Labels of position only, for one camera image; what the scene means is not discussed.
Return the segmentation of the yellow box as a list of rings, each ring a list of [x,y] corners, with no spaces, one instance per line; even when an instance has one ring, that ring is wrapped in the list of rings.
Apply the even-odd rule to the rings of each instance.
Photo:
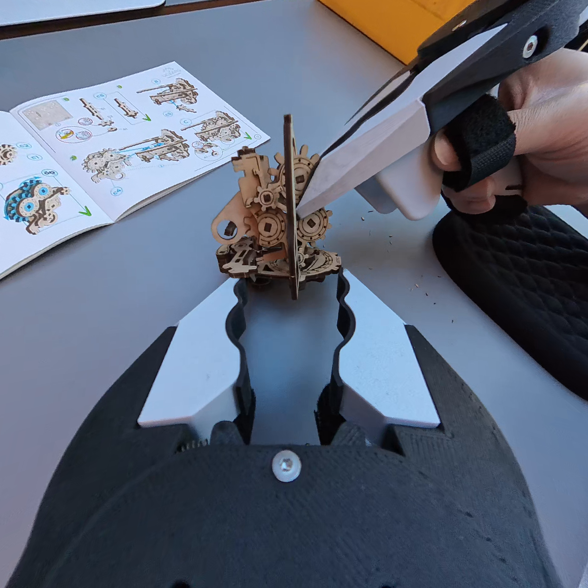
[[[350,25],[408,64],[417,48],[471,1],[322,1]]]

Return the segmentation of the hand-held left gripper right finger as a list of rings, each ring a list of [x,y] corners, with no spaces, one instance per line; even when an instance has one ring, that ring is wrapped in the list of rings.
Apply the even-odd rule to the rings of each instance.
[[[440,419],[404,321],[348,270],[339,272],[336,296],[343,341],[315,411],[320,443],[331,444],[343,421],[379,446],[395,444],[387,432],[392,424],[437,428]]]

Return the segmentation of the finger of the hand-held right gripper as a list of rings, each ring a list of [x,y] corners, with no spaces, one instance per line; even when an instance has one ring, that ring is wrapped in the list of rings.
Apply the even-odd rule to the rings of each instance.
[[[425,106],[393,102],[315,168],[298,206],[300,217],[356,188],[381,213],[397,208],[408,219],[428,216],[440,199],[442,171],[430,156]]]
[[[487,41],[500,32],[506,24],[496,26],[464,41],[440,55],[431,63],[420,59],[410,70],[408,77],[401,76],[401,84],[393,90],[385,88],[345,125],[342,136],[362,135],[403,108],[421,100],[423,95],[455,70]]]

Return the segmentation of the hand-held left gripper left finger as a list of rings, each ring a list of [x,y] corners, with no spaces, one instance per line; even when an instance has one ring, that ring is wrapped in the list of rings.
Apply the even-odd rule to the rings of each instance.
[[[200,442],[217,422],[251,439],[255,397],[245,350],[244,279],[228,279],[179,323],[138,417],[144,428],[188,424]]]

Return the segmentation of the silver laptop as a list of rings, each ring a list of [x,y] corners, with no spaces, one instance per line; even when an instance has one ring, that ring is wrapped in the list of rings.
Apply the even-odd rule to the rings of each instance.
[[[1,26],[156,8],[165,1],[1,1]]]

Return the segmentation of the white instruction booklet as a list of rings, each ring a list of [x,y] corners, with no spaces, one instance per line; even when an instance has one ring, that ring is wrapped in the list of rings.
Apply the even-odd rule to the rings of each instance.
[[[1,277],[268,140],[175,62],[1,112]]]

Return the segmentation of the wooden gear model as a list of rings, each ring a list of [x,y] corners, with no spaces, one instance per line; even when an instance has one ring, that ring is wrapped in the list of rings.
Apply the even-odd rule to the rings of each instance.
[[[321,208],[298,216],[296,207],[320,157],[308,157],[306,145],[298,151],[290,114],[284,116],[283,139],[285,153],[275,155],[276,169],[254,148],[244,147],[232,158],[233,170],[242,173],[239,191],[211,231],[220,243],[222,273],[261,283],[287,280],[296,300],[307,282],[338,273],[342,262],[338,254],[316,247],[331,227],[332,212]]]

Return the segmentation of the person's right hand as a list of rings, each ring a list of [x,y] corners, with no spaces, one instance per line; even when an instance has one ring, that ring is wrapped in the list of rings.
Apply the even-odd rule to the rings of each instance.
[[[498,99],[516,126],[515,157],[530,205],[587,216],[587,53],[561,48],[506,78]]]

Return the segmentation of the black quilted wrist rest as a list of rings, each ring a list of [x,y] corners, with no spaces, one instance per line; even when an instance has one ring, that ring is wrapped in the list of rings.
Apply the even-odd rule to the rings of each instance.
[[[587,399],[587,239],[542,206],[505,224],[454,212],[437,259],[460,289],[569,391]]]

